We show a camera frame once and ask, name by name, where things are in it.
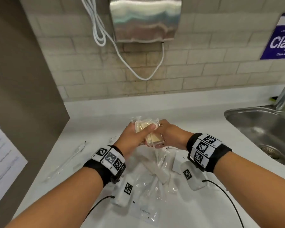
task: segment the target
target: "hand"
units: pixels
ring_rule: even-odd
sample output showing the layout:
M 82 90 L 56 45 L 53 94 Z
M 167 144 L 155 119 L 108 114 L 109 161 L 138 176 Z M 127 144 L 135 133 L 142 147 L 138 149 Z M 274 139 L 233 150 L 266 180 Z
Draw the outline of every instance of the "hand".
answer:
M 155 148 L 159 149 L 165 146 L 174 146 L 176 148 L 187 150 L 187 142 L 194 133 L 182 130 L 178 126 L 170 124 L 166 119 L 160 120 L 160 127 L 158 127 L 154 134 L 161 134 L 164 143 L 156 145 Z
M 155 124 L 148 125 L 142 131 L 135 132 L 135 124 L 130 122 L 114 143 L 120 149 L 125 159 L 128 159 L 133 151 L 145 140 L 145 137 L 156 128 Z

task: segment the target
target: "sink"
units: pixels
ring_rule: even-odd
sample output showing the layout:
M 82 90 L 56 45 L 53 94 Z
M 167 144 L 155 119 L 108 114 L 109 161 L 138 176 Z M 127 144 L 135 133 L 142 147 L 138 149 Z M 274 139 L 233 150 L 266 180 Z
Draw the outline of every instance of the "sink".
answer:
M 228 110 L 224 115 L 264 153 L 285 165 L 285 112 L 265 106 Z

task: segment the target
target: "tile wall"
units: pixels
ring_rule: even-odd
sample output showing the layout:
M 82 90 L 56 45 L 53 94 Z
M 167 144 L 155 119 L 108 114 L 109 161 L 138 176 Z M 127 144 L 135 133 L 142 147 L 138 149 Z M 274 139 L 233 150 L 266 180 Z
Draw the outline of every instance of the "tile wall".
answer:
M 147 82 L 125 68 L 110 41 L 95 44 L 80 0 L 21 2 L 64 101 L 285 83 L 285 60 L 259 60 L 285 0 L 183 0 L 175 40 L 164 44 L 163 66 Z M 97 4 L 112 33 L 108 1 Z M 161 60 L 160 43 L 118 48 L 141 77 Z

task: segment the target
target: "white cable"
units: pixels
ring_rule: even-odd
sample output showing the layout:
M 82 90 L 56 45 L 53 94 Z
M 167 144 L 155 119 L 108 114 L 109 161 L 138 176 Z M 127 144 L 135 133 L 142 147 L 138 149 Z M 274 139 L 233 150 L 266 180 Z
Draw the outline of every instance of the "white cable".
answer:
M 162 44 L 162 50 L 163 50 L 163 57 L 160 61 L 160 63 L 158 64 L 158 66 L 156 67 L 156 69 L 154 70 L 154 72 L 151 74 L 150 77 L 148 78 L 142 78 L 140 76 L 138 76 L 134 70 L 125 62 L 125 60 L 122 58 L 122 56 L 120 55 L 118 48 L 114 42 L 114 40 L 111 38 L 111 36 L 107 33 L 107 31 L 104 29 L 104 24 L 102 22 L 102 20 L 100 19 L 99 15 L 97 14 L 97 10 L 96 10 L 96 1 L 95 0 L 81 0 L 85 9 L 87 10 L 91 21 L 92 21 L 92 27 L 93 27 L 93 37 L 94 40 L 96 42 L 97 45 L 103 47 L 106 44 L 106 36 L 111 40 L 111 42 L 114 45 L 114 48 L 117 52 L 118 57 L 121 59 L 121 61 L 128 67 L 129 70 L 131 70 L 131 72 L 140 80 L 143 81 L 147 81 L 150 80 L 153 75 L 156 73 L 156 71 L 158 70 L 158 68 L 161 66 L 161 64 L 163 63 L 163 58 L 164 58 L 164 46 L 163 43 Z M 98 32 L 97 32 L 97 27 L 98 27 L 98 31 L 101 33 L 101 37 L 99 37 Z

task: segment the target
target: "blue sign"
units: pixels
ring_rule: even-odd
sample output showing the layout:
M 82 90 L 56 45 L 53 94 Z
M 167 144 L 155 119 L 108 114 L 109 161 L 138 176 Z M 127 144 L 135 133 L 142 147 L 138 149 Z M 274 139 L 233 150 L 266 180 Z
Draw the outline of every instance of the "blue sign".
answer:
M 285 58 L 285 14 L 281 16 L 261 60 L 282 58 Z

